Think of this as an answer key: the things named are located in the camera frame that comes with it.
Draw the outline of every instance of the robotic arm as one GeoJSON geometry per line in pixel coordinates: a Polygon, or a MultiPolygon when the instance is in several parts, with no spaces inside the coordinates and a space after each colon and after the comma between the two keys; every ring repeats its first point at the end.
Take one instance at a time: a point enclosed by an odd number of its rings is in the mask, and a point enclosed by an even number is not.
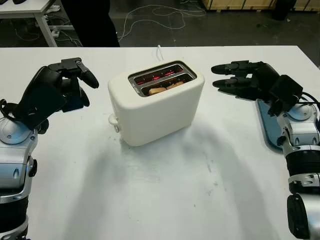
{"type": "Polygon", "coordinates": [[[19,104],[0,101],[0,240],[25,240],[28,196],[37,161],[31,153],[48,117],[88,107],[78,78],[96,89],[99,83],[80,58],[43,66],[27,86],[19,104]]]}
{"type": "Polygon", "coordinates": [[[320,240],[320,134],[315,107],[320,109],[319,102],[264,62],[233,61],[213,66],[211,71],[234,75],[213,82],[220,92],[246,100],[261,99],[270,106],[268,114],[277,117],[282,130],[277,144],[282,146],[290,175],[289,229],[298,239],[320,240]]]}

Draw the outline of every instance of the wooden crate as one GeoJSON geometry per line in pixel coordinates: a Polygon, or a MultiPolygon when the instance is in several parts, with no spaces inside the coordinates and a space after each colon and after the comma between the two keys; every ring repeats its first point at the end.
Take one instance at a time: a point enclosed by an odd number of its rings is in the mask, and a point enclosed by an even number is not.
{"type": "Polygon", "coordinates": [[[309,0],[296,0],[296,3],[294,5],[295,11],[304,11],[305,7],[307,6],[309,0]]]}
{"type": "MultiPolygon", "coordinates": [[[[277,0],[202,0],[207,10],[274,9],[277,0]]],[[[297,0],[295,11],[320,11],[320,0],[297,0]]]]}
{"type": "Polygon", "coordinates": [[[207,10],[263,10],[275,0],[202,0],[207,10]]]}
{"type": "Polygon", "coordinates": [[[241,9],[244,0],[212,0],[211,10],[238,10],[241,9]]]}
{"type": "Polygon", "coordinates": [[[305,7],[305,11],[320,11],[320,0],[310,0],[308,5],[305,7]]]}
{"type": "Polygon", "coordinates": [[[246,0],[242,9],[265,10],[269,9],[275,0],[246,0]]]}

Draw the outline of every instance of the white cable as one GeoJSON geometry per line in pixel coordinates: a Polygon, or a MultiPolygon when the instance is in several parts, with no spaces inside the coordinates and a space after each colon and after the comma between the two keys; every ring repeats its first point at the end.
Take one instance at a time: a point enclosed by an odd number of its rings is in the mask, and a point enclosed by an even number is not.
{"type": "Polygon", "coordinates": [[[162,55],[162,51],[161,51],[161,46],[160,45],[157,46],[155,54],[156,54],[156,58],[159,61],[161,61],[161,60],[163,61],[164,60],[164,56],[162,55]],[[158,58],[158,51],[160,52],[161,59],[158,58]]]}
{"type": "Polygon", "coordinates": [[[30,34],[30,35],[35,35],[36,37],[35,37],[35,38],[30,38],[30,39],[25,39],[25,38],[21,37],[21,36],[18,34],[18,31],[17,31],[16,28],[15,28],[14,30],[15,30],[15,35],[16,35],[19,39],[21,39],[22,41],[30,41],[30,42],[32,42],[32,41],[35,41],[35,40],[39,39],[39,37],[40,37],[38,33],[28,32],[28,34],[30,34]]]}
{"type": "Polygon", "coordinates": [[[185,22],[185,15],[188,15],[188,16],[193,16],[193,17],[202,17],[202,16],[205,16],[206,15],[206,11],[194,4],[192,4],[193,7],[197,8],[197,9],[200,9],[200,10],[186,10],[186,9],[178,9],[178,8],[175,8],[175,7],[170,7],[170,6],[165,6],[165,5],[157,5],[157,4],[149,4],[149,5],[145,5],[145,6],[140,6],[140,7],[137,7],[135,9],[133,9],[132,11],[128,12],[128,14],[126,15],[125,17],[125,20],[124,20],[124,25],[123,25],[123,33],[122,33],[122,36],[118,36],[118,41],[120,42],[124,37],[128,36],[131,31],[132,31],[132,28],[135,24],[137,23],[140,23],[140,22],[152,22],[152,23],[155,23],[155,24],[159,24],[161,26],[163,26],[164,28],[167,28],[167,29],[171,29],[171,30],[178,30],[178,29],[182,29],[186,26],[186,22],[185,22]],[[126,33],[126,25],[127,25],[127,20],[128,20],[128,17],[130,14],[132,14],[133,12],[139,10],[139,9],[143,9],[143,8],[148,8],[148,7],[156,7],[152,10],[152,14],[155,15],[155,16],[162,16],[162,17],[167,17],[167,16],[170,16],[172,14],[175,14],[175,13],[179,13],[181,14],[181,19],[182,19],[182,26],[179,26],[179,27],[171,27],[171,26],[166,26],[158,21],[155,21],[155,20],[151,20],[151,19],[141,19],[141,20],[137,20],[137,21],[134,21],[131,26],[130,26],[130,30],[129,32],[126,33]],[[158,9],[171,9],[171,10],[174,10],[173,12],[170,12],[168,14],[160,14],[160,13],[156,13],[155,11],[158,10],[158,9]]]}
{"type": "Polygon", "coordinates": [[[56,41],[60,41],[60,42],[70,41],[71,43],[73,43],[77,47],[82,47],[82,44],[78,39],[70,37],[65,31],[59,30],[59,32],[64,34],[67,37],[67,39],[56,39],[56,41]]]}

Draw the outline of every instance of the toaster slot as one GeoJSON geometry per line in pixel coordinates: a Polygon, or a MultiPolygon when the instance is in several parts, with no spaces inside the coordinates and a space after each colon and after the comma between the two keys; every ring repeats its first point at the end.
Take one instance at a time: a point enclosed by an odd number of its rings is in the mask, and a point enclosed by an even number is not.
{"type": "Polygon", "coordinates": [[[164,78],[170,75],[178,74],[182,71],[183,71],[183,68],[180,65],[175,64],[157,71],[153,71],[151,73],[137,76],[134,78],[134,82],[137,85],[142,85],[142,84],[149,83],[151,81],[160,80],[161,78],[164,78]]]}
{"type": "Polygon", "coordinates": [[[174,61],[134,73],[128,80],[138,95],[148,97],[196,78],[197,75],[182,61],[174,61]]]}
{"type": "Polygon", "coordinates": [[[151,96],[178,87],[182,84],[190,82],[191,80],[193,80],[193,78],[189,74],[184,73],[179,76],[150,84],[146,87],[143,87],[141,91],[145,96],[151,96]]]}

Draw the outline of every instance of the cable on floor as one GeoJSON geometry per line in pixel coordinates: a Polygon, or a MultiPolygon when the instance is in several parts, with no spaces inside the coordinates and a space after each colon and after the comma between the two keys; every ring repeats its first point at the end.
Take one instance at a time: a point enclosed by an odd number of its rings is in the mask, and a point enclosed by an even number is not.
{"type": "Polygon", "coordinates": [[[72,44],[74,44],[75,46],[77,47],[82,47],[82,44],[80,42],[79,39],[76,39],[76,38],[72,38],[71,36],[69,36],[65,31],[62,31],[62,30],[59,30],[60,33],[62,33],[63,35],[65,35],[67,37],[67,39],[56,39],[56,41],[60,41],[60,42],[63,42],[63,41],[70,41],[72,44]]]}
{"type": "MultiPolygon", "coordinates": [[[[185,1],[182,1],[180,3],[181,4],[186,4],[186,3],[192,3],[192,2],[194,2],[194,1],[185,0],[185,1]]],[[[162,27],[167,28],[167,29],[178,30],[178,29],[183,29],[186,26],[185,15],[193,16],[193,17],[203,17],[203,16],[205,16],[207,14],[206,10],[202,9],[201,7],[196,6],[194,4],[192,4],[192,6],[197,8],[198,10],[178,9],[178,8],[171,7],[171,6],[157,5],[157,4],[149,4],[149,5],[137,7],[135,9],[133,9],[132,11],[128,12],[128,14],[126,15],[125,20],[124,20],[124,25],[123,25],[123,33],[122,33],[122,36],[118,36],[118,39],[119,39],[118,41],[120,42],[124,37],[128,36],[132,32],[133,26],[135,24],[137,24],[137,23],[140,23],[140,22],[151,22],[151,23],[155,23],[155,24],[161,25],[162,27]],[[175,13],[180,14],[181,15],[181,20],[182,20],[182,26],[171,27],[171,26],[166,26],[166,25],[164,25],[164,24],[162,24],[162,23],[160,23],[158,21],[152,20],[152,19],[141,19],[141,20],[134,21],[130,26],[129,32],[126,33],[126,25],[127,25],[127,20],[128,20],[129,15],[132,14],[133,12],[137,11],[137,10],[140,10],[140,9],[143,9],[143,8],[149,8],[149,7],[156,7],[154,9],[152,9],[152,11],[151,11],[152,14],[155,15],[155,16],[167,17],[167,16],[170,16],[170,15],[175,14],[175,13]],[[170,13],[167,13],[167,14],[156,13],[156,10],[159,10],[159,9],[170,9],[170,10],[174,10],[174,11],[172,11],[170,13]]]]}
{"type": "Polygon", "coordinates": [[[47,13],[46,15],[47,15],[49,20],[59,19],[59,20],[63,21],[62,25],[70,24],[70,20],[65,18],[65,17],[63,17],[63,16],[59,16],[59,15],[56,15],[56,14],[53,14],[53,13],[47,13]]]}
{"type": "Polygon", "coordinates": [[[14,31],[15,31],[15,35],[22,41],[27,41],[27,42],[32,42],[35,40],[38,40],[40,38],[40,35],[38,33],[32,33],[32,32],[26,32],[27,34],[33,35],[35,36],[34,38],[23,38],[22,36],[20,36],[20,34],[18,33],[18,30],[15,28],[15,25],[13,24],[12,20],[10,20],[11,25],[14,27],[14,31]]]}

